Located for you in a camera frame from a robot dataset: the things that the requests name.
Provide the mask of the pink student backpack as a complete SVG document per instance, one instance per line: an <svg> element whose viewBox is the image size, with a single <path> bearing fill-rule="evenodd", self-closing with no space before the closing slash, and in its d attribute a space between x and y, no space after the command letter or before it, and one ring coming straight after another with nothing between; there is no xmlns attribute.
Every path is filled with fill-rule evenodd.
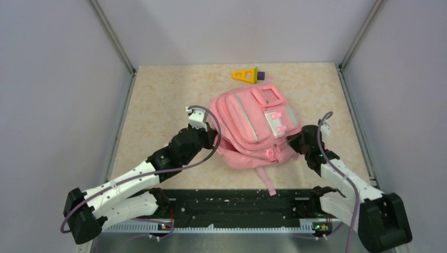
<svg viewBox="0 0 447 253"><path fill-rule="evenodd" d="M287 137L298 134L302 126L272 77L266 83L222 93L210 101L209 109L221 127L218 154L233 169L256 169L274 196L275 186L265 167L299 156Z"/></svg>

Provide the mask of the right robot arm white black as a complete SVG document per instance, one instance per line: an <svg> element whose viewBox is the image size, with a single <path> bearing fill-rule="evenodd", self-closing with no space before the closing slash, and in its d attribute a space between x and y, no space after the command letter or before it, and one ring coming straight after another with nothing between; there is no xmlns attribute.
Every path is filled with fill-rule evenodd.
<svg viewBox="0 0 447 253"><path fill-rule="evenodd" d="M306 125L286 138L311 170L334 185L313 189L311 214L330 214L348 225L368 252L384 252L411 242L413 235L402 198L367 183L336 153L326 149L323 134L327 132L317 125Z"/></svg>

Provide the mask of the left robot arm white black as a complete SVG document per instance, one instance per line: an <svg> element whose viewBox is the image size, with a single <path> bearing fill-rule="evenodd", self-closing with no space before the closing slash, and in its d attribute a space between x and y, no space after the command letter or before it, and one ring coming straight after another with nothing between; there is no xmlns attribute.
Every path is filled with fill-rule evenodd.
<svg viewBox="0 0 447 253"><path fill-rule="evenodd" d="M216 153L220 141L219 124L212 128L207 123L199 130L189 125L181 129L166 147L115 180L87 190L71 190L65 202L60 232L71 234L77 245L94 239L109 220L105 215L107 210L140 190L203 164Z"/></svg>

